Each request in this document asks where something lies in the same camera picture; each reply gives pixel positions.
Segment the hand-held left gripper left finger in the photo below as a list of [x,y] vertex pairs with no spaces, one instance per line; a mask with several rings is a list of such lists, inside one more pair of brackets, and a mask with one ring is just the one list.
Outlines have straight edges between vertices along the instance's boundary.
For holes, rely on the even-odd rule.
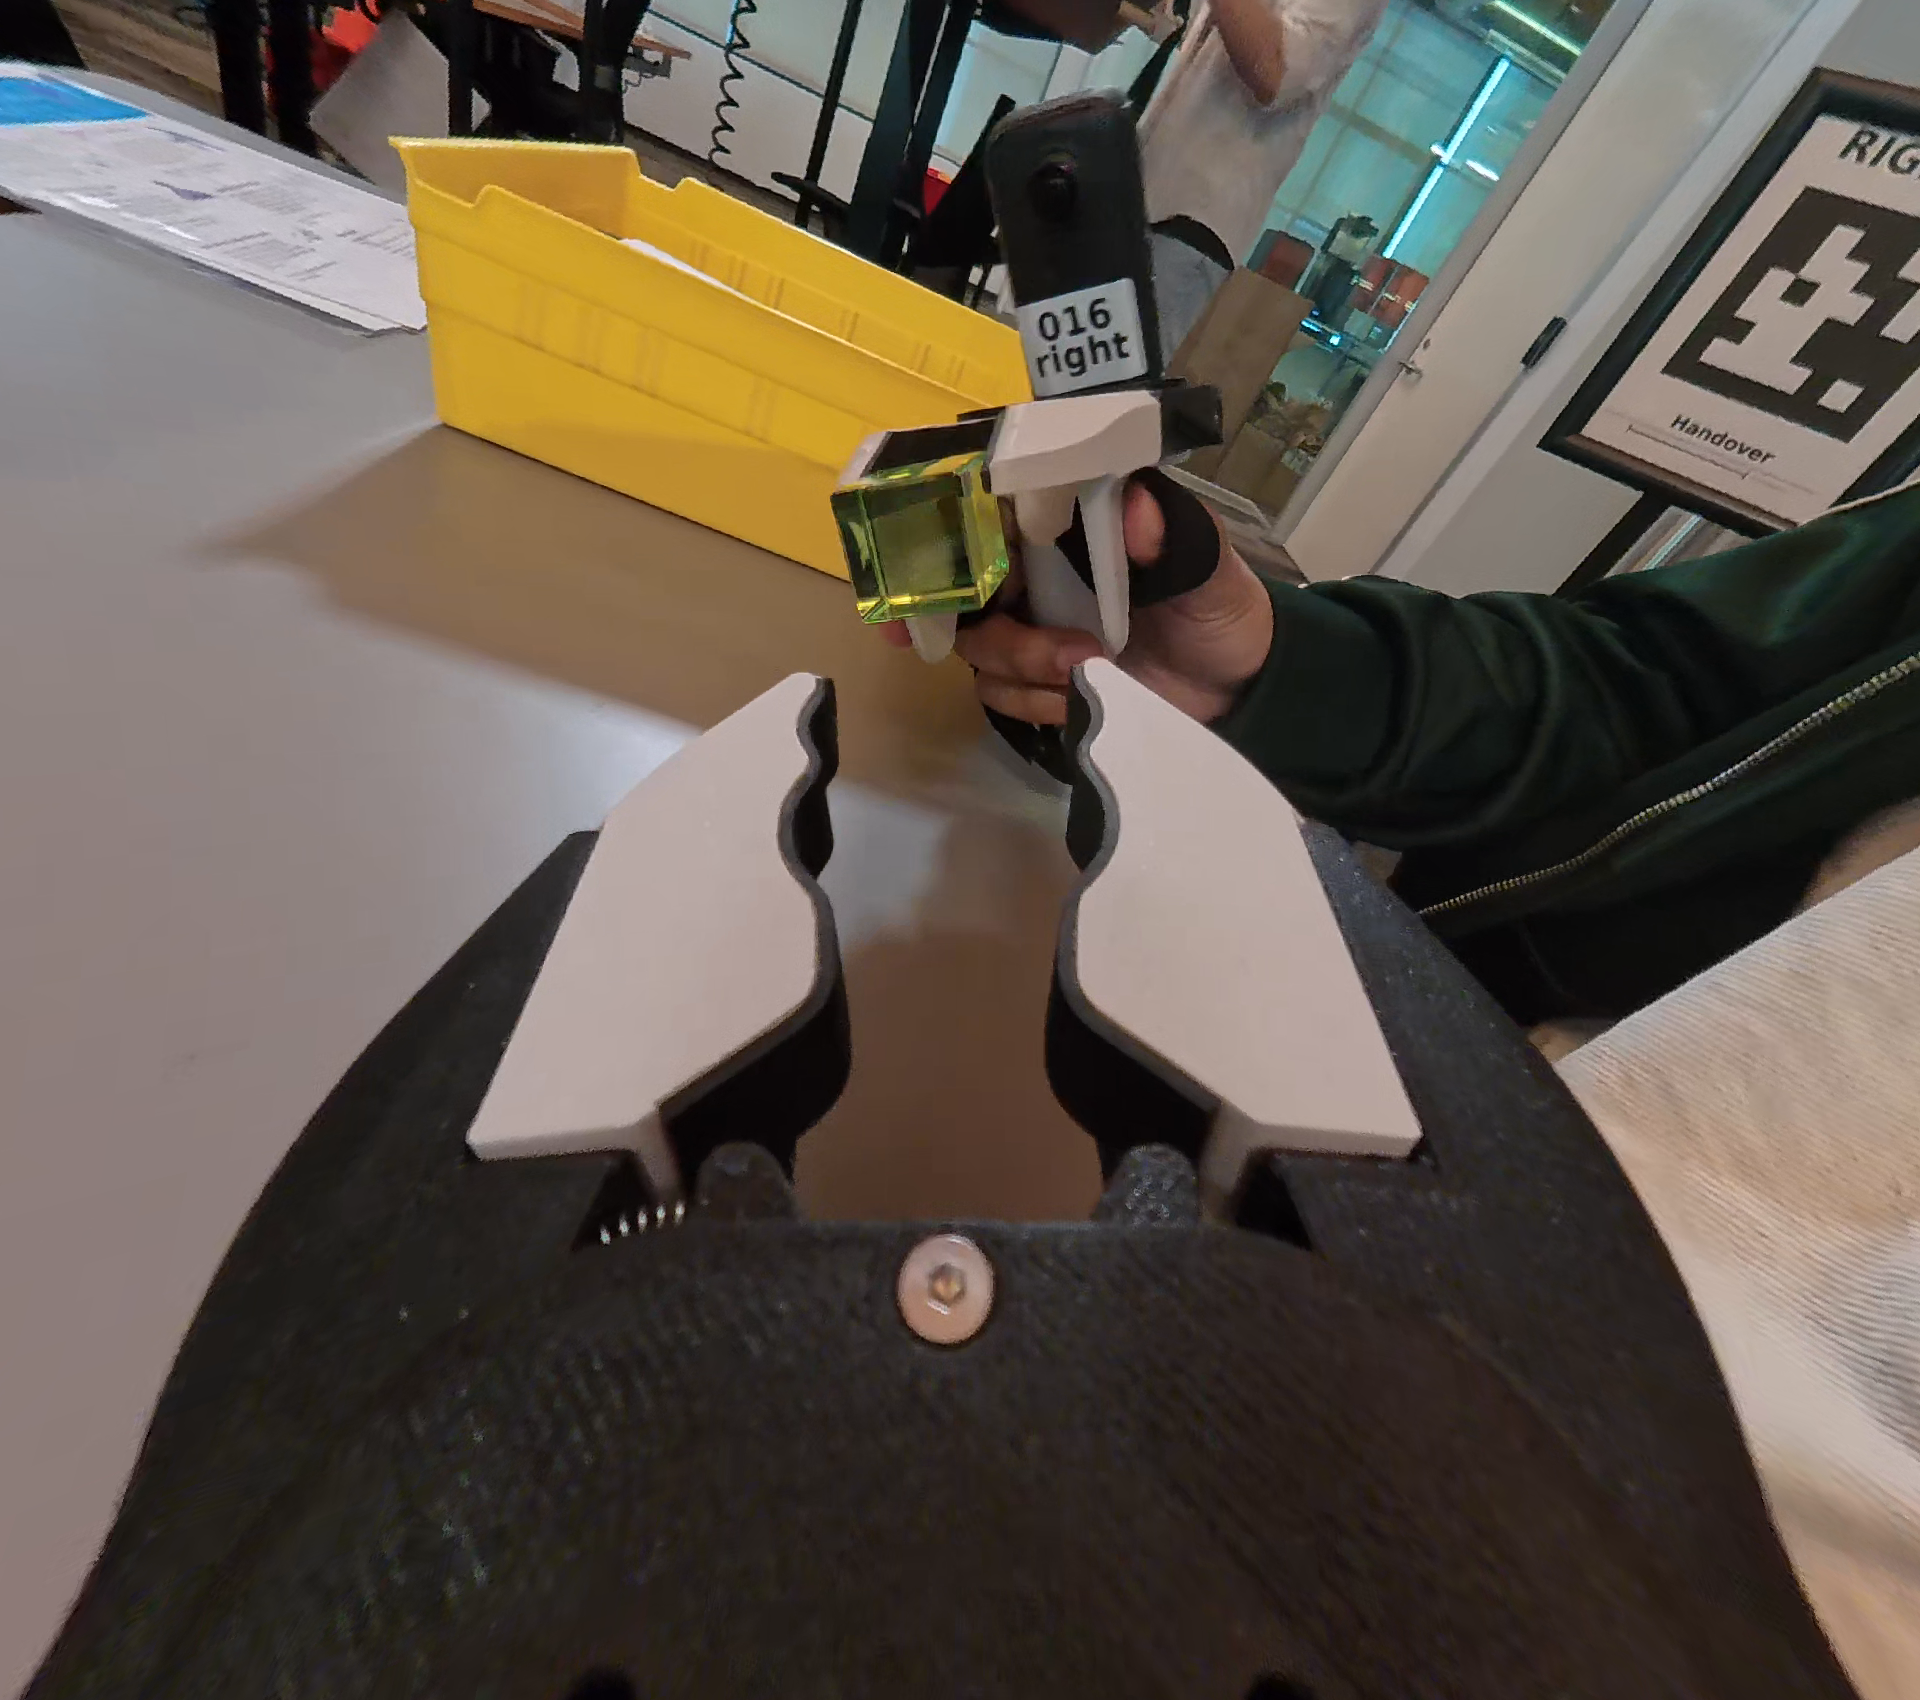
[[795,671],[614,801],[465,1134],[477,1160],[621,1155],[660,1205],[732,1142],[795,1166],[852,1072],[832,679]]

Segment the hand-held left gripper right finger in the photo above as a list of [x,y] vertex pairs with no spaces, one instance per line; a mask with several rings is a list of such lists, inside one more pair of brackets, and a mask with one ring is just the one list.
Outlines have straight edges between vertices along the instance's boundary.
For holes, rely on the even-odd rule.
[[1200,1117],[1202,1205],[1256,1160],[1409,1160],[1424,1126],[1302,824],[1217,733],[1115,661],[1071,676],[1063,1006]]

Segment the green transparent cube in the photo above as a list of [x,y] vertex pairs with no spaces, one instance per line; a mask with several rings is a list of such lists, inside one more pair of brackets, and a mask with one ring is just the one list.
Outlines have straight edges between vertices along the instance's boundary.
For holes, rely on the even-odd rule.
[[1011,569],[987,448],[903,454],[889,437],[864,442],[827,497],[866,626],[979,611]]

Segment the yellow plastic bin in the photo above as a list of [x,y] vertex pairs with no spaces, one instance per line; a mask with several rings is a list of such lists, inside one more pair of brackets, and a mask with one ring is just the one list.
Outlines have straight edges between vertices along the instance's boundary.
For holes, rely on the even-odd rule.
[[630,150],[392,146],[443,426],[836,582],[862,439],[1032,394],[1013,325]]

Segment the grey desk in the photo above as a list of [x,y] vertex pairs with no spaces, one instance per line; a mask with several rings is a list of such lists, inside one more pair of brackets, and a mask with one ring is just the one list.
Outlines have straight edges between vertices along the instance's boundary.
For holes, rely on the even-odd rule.
[[515,886],[691,733],[836,685],[849,1084],[821,1217],[1059,1219],[1063,801],[811,568],[435,420],[366,336],[4,213],[4,1696],[278,1162]]

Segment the person's right hand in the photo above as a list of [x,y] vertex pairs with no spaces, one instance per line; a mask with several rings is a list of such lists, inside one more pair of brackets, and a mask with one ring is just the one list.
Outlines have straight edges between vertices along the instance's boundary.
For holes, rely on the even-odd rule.
[[[1024,573],[1011,563],[989,608],[962,624],[954,653],[985,712],[1029,727],[1066,727],[1074,669],[1100,656],[1090,632],[1032,624]],[[1221,543],[1198,587],[1132,611],[1118,667],[1188,717],[1219,720],[1269,656],[1273,600],[1259,573]]]

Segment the dark green zip jacket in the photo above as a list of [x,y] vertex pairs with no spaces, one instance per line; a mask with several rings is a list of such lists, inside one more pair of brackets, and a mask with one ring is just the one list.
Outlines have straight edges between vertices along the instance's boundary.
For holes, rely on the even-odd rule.
[[1409,850],[1392,888],[1512,1019],[1616,1019],[1787,920],[1827,853],[1916,792],[1909,637],[1603,798]]

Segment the white trousers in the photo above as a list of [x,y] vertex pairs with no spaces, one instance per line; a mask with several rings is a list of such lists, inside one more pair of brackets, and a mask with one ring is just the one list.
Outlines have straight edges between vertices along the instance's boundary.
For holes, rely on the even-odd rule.
[[1918,818],[1614,1023],[1532,1034],[1662,1233],[1862,1696],[1918,1693]]

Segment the framed marker sign on stand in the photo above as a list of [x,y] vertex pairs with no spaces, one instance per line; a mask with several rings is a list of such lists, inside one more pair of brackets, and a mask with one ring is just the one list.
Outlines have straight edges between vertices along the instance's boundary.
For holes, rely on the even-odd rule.
[[1813,69],[1542,449],[1765,536],[1916,474],[1918,92]]

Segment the printed paper sheet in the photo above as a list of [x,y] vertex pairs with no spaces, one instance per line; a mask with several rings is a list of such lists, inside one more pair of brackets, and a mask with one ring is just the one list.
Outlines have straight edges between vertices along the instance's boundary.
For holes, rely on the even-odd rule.
[[2,191],[366,333],[426,330],[404,204],[55,69],[4,61]]

